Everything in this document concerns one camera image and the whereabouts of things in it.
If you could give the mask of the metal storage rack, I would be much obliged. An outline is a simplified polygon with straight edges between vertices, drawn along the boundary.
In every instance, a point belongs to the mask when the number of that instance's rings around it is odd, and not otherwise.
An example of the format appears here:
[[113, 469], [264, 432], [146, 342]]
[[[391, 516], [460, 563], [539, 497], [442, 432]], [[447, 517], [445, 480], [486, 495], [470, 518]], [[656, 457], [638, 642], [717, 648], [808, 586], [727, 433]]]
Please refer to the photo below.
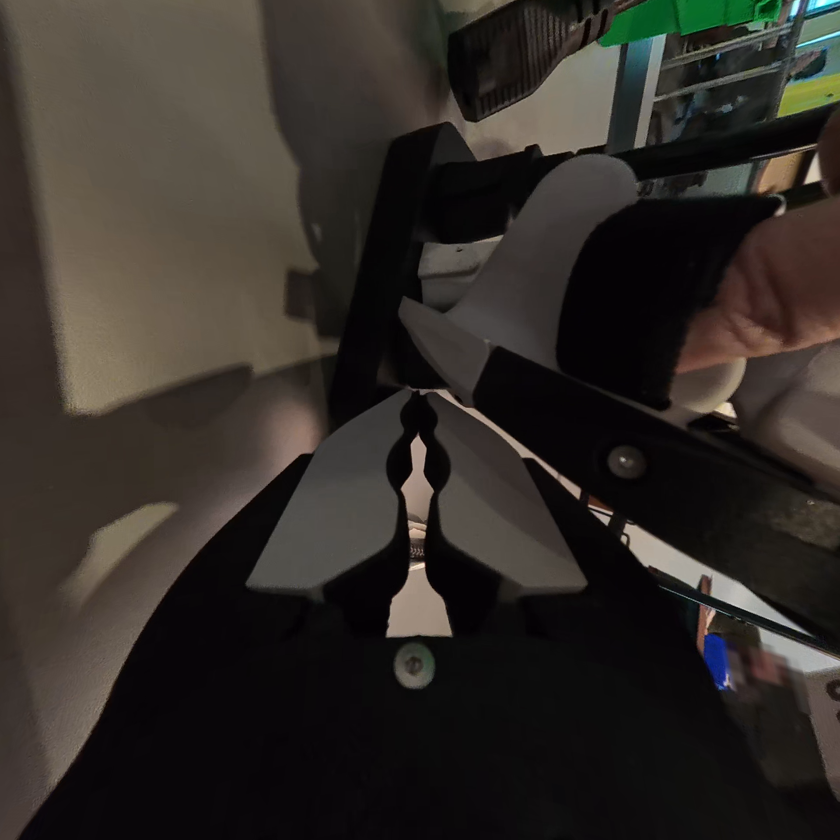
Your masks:
[[784, 2], [771, 23], [660, 35], [620, 49], [606, 150], [777, 117], [786, 85], [838, 72], [838, 2]]

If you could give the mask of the yellow sign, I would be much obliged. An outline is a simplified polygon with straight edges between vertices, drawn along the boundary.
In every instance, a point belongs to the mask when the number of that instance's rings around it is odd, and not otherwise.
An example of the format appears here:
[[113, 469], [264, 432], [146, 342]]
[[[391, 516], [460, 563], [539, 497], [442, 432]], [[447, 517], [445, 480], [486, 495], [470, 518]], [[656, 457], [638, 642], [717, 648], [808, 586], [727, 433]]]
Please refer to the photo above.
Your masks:
[[839, 102], [839, 73], [820, 75], [786, 85], [777, 117], [832, 106]]

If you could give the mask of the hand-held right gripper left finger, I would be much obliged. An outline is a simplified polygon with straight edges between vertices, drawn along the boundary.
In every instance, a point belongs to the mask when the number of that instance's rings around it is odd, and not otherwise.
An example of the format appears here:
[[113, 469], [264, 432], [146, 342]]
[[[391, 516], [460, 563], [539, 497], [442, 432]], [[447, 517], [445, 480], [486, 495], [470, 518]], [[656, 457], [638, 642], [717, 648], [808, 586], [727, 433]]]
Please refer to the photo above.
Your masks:
[[247, 579], [253, 592], [324, 600], [357, 574], [399, 592], [410, 569], [402, 488], [416, 431], [411, 391], [375, 404], [317, 447]]

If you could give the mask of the green plastic bin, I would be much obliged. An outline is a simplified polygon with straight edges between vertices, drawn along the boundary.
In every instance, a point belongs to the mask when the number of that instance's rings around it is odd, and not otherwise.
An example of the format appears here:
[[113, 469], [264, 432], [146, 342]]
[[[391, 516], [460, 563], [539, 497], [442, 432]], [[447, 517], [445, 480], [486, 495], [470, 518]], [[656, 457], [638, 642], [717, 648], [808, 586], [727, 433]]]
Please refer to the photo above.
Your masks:
[[603, 47], [622, 46], [660, 35], [693, 35], [717, 27], [771, 23], [782, 1], [646, 1], [615, 16], [598, 37]]

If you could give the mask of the person's left hand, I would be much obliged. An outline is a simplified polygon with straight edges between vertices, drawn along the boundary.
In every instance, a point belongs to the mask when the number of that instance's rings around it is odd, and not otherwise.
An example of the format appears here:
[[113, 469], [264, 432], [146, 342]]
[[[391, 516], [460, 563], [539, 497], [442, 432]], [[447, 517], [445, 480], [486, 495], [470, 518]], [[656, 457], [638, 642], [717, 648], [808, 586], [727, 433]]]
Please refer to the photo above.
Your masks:
[[767, 219], [740, 245], [675, 371], [805, 350], [839, 336], [839, 114], [817, 145], [827, 198]]

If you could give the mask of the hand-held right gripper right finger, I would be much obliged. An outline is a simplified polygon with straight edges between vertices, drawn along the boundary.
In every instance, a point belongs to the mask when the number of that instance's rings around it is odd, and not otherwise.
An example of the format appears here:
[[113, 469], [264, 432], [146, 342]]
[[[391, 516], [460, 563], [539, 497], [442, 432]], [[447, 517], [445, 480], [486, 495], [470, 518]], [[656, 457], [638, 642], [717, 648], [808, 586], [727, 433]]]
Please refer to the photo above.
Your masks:
[[515, 595], [572, 595], [587, 586], [524, 458], [493, 426], [441, 395], [425, 396], [424, 474], [439, 535]]

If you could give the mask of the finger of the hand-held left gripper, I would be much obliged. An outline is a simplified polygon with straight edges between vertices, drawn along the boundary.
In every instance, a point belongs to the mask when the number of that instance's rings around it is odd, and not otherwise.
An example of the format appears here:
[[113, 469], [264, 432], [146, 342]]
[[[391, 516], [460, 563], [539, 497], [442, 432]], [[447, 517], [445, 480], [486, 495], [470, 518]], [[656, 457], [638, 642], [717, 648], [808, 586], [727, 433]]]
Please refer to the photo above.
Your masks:
[[447, 314], [408, 297], [398, 317], [415, 347], [462, 404], [473, 407], [474, 391], [487, 366], [492, 347], [460, 327]]

